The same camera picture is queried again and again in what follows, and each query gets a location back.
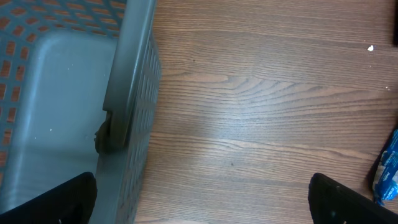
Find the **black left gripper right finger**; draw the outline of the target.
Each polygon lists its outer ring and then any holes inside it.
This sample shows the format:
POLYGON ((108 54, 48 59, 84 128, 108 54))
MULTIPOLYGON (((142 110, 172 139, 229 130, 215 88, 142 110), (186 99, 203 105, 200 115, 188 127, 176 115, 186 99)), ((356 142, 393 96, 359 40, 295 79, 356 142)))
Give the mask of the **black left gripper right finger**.
POLYGON ((308 188, 314 224, 397 224, 397 214, 324 174, 316 173, 308 188))

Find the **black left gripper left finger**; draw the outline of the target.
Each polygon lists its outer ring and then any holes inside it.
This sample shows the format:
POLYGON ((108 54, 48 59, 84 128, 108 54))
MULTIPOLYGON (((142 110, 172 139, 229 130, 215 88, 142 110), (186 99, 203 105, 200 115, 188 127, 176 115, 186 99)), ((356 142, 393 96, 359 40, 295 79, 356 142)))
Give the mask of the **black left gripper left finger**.
POLYGON ((96 198, 96 179, 84 172, 2 213, 1 224, 88 224, 96 198))

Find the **blue Oreo cookie pack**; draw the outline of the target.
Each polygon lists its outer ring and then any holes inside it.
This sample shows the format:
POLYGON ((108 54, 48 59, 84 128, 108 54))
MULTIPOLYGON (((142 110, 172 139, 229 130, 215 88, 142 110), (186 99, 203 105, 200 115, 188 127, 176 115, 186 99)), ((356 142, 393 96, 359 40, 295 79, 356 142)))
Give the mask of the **blue Oreo cookie pack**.
POLYGON ((397 196, 397 130, 387 142, 381 153, 373 181, 374 200, 384 206, 384 201, 394 200, 397 196))

